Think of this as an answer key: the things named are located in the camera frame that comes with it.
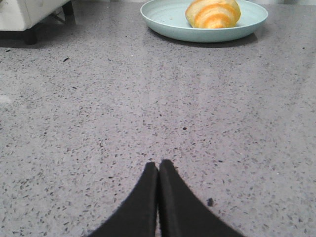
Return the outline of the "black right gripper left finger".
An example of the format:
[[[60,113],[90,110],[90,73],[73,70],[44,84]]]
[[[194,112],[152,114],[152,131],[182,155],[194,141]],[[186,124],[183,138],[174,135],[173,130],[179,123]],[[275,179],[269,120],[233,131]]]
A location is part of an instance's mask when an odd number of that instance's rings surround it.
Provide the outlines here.
[[[154,237],[157,218],[158,169],[145,165],[132,192],[116,212],[91,237]]]

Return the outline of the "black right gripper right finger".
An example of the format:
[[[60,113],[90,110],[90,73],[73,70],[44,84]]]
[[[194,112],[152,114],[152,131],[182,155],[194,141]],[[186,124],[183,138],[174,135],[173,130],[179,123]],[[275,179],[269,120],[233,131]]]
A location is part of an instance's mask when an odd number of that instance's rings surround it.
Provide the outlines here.
[[[193,194],[172,161],[159,166],[159,218],[163,237],[241,237]]]

